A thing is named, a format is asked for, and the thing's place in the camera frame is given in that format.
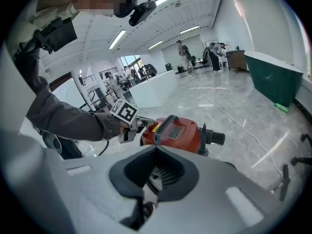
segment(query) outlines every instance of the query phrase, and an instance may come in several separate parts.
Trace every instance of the label on red machine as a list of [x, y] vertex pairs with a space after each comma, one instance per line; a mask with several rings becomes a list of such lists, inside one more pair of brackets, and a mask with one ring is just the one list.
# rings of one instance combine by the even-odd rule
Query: label on red machine
[[181, 131], [182, 131], [182, 127], [174, 127], [169, 133], [168, 137], [172, 139], [177, 139]]

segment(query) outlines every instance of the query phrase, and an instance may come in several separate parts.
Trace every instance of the white counter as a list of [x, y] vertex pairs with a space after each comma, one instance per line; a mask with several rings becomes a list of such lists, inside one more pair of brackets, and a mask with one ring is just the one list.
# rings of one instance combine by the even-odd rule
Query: white counter
[[176, 72], [171, 70], [130, 88], [130, 93], [138, 108], [159, 107], [176, 88]]

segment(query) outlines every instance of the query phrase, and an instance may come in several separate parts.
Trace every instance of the black hose connector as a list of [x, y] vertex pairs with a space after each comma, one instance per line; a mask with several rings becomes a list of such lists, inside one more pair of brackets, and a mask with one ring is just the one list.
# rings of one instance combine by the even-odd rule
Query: black hose connector
[[223, 146], [224, 142], [225, 134], [216, 133], [213, 130], [206, 130], [206, 144]]

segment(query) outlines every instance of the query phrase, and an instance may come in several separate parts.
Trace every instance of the green bathtub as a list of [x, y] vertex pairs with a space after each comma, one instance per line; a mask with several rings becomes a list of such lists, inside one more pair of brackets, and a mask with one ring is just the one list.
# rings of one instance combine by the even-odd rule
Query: green bathtub
[[254, 87], [273, 103], [289, 107], [295, 98], [303, 72], [269, 55], [245, 52]]

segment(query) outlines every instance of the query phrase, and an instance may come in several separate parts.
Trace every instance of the yellow sticker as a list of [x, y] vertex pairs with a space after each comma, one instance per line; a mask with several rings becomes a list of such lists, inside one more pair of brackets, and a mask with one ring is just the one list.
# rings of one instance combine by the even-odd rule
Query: yellow sticker
[[153, 133], [156, 132], [156, 130], [158, 129], [158, 127], [160, 127], [160, 125], [161, 125], [161, 123], [159, 123], [159, 124], [152, 130], [152, 132], [153, 132]]

